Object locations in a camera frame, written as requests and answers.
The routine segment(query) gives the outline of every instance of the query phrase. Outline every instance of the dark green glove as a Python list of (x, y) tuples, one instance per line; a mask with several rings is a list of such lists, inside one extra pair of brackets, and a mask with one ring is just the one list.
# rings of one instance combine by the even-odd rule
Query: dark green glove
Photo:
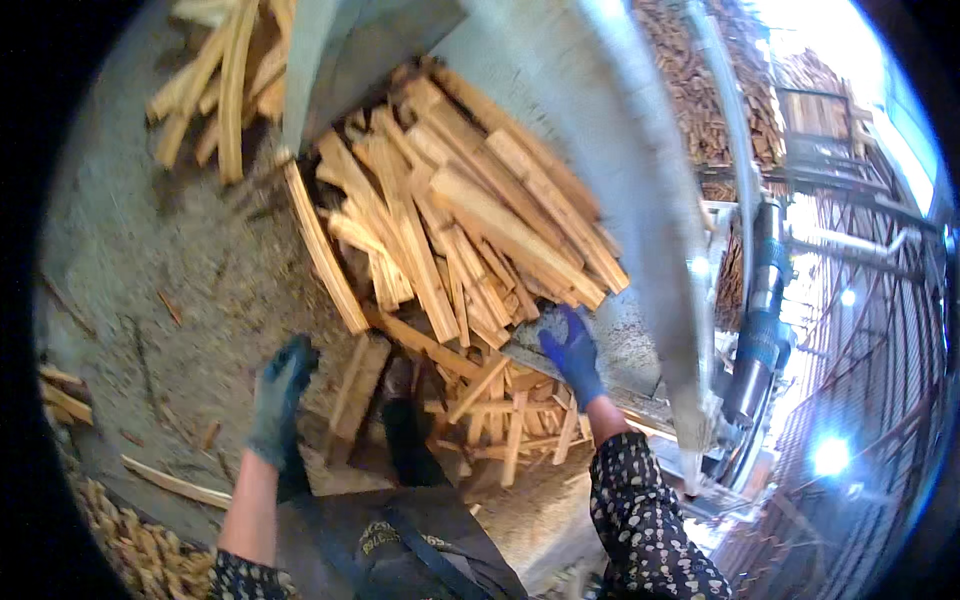
[(283, 470), (285, 449), (296, 441), (297, 406), (319, 359), (320, 353), (310, 346), (310, 336), (299, 333), (256, 378), (247, 447), (277, 470)]

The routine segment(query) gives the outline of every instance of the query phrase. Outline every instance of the forearm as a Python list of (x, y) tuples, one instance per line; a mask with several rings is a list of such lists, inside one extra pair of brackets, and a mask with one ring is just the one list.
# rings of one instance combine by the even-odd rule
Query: forearm
[(616, 434), (631, 431), (623, 417), (623, 411), (606, 396), (598, 396), (590, 401), (587, 405), (587, 416), (590, 419), (593, 445), (597, 448)]
[(276, 562), (276, 467), (244, 450), (217, 547), (254, 563)]

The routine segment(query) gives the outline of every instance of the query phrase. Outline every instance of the metal pipe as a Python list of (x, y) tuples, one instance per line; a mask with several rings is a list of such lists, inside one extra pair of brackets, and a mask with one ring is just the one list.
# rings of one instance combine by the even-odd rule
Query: metal pipe
[(900, 230), (900, 233), (897, 234), (897, 237), (894, 238), (894, 241), (890, 244), (890, 246), (883, 246), (877, 242), (865, 240), (862, 237), (848, 235), (847, 233), (841, 233), (840, 231), (831, 231), (823, 228), (804, 228), (801, 230), (791, 230), (791, 234), (794, 233), (799, 233), (802, 237), (815, 237), (821, 240), (835, 242), (845, 248), (861, 250), (879, 258), (887, 258), (897, 253), (900, 247), (903, 246), (907, 240), (910, 240), (911, 242), (919, 242), (924, 239), (923, 234), (916, 229), (907, 228)]
[[(754, 144), (747, 127), (747, 118), (743, 112), (743, 92), (733, 72), (727, 45), (717, 33), (716, 23), (700, 0), (690, 0), (686, 4), (691, 33), (702, 44), (704, 61), (713, 75), (720, 111), (727, 123), (730, 153), (736, 181), (736, 199), (740, 208), (740, 222), (743, 224), (743, 289), (749, 289), (754, 268), (754, 240), (751, 225), (754, 222), (754, 206), (760, 197), (760, 171), (754, 160)], [(740, 310), (747, 310), (747, 295), (743, 295)]]

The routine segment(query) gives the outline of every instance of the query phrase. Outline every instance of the concrete floor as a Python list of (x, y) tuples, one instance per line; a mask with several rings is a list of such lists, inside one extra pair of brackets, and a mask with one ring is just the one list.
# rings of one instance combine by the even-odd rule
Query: concrete floor
[[(311, 334), (324, 355), (303, 403), (324, 413), (352, 342), (311, 274), (282, 188), (246, 196), (224, 190), (214, 166), (193, 164), (189, 135), (196, 132), (173, 173), (154, 164), (159, 132), (144, 127), (144, 102), (189, 60), (167, 11), (163, 2), (148, 5), (117, 40), (77, 108), (49, 192), (38, 268), (76, 304), (97, 339), (37, 291), (36, 346), (89, 385), (96, 425), (73, 436), (85, 472), (182, 538), (212, 543), (221, 511), (160, 492), (129, 474), (119, 453), (228, 492), (216, 454), (239, 467), (255, 369), (291, 333)], [(276, 135), (245, 132), (244, 156), (272, 156)], [(264, 208), (271, 209), (266, 216), (248, 219)], [(158, 291), (178, 308), (182, 326)], [(223, 423), (209, 455), (157, 416), (159, 403), (191, 432)], [(599, 548), (589, 534), (586, 488), (565, 484), (592, 453), (584, 445), (576, 450), (563, 468), (522, 468), (514, 490), (481, 498), (478, 520), (535, 588), (548, 587), (555, 568)], [(333, 479), (331, 486), (348, 490)], [(573, 530), (581, 533), (566, 535)]]

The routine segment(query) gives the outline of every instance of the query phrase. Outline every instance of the blue glove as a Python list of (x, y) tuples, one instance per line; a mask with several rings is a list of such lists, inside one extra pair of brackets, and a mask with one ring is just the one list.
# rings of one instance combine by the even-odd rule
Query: blue glove
[(607, 392), (597, 373), (597, 346), (587, 332), (584, 321), (566, 304), (560, 310), (566, 317), (566, 342), (561, 346), (549, 331), (542, 330), (540, 346), (546, 357), (560, 370), (573, 388), (577, 408), (583, 413), (594, 398)]
[(299, 333), (256, 378), (247, 447), (277, 470), (283, 470), (286, 450), (297, 441), (297, 406), (319, 359), (320, 353), (310, 346), (310, 336)]

